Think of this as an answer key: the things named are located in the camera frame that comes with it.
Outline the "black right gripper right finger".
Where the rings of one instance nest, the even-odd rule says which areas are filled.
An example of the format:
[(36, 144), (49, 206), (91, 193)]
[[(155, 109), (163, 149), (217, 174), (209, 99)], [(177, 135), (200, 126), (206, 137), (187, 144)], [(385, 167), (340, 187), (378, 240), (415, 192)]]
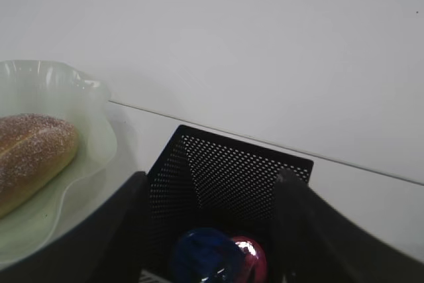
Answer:
[(367, 233), (292, 171), (274, 186), (284, 282), (422, 282), (423, 263)]

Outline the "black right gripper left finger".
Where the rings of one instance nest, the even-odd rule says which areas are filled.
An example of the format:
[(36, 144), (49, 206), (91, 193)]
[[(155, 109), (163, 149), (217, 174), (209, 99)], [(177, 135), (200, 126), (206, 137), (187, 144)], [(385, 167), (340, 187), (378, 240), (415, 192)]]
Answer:
[(38, 252), (2, 270), (1, 281), (85, 282), (101, 261), (146, 182), (145, 172), (135, 172), (78, 226)]

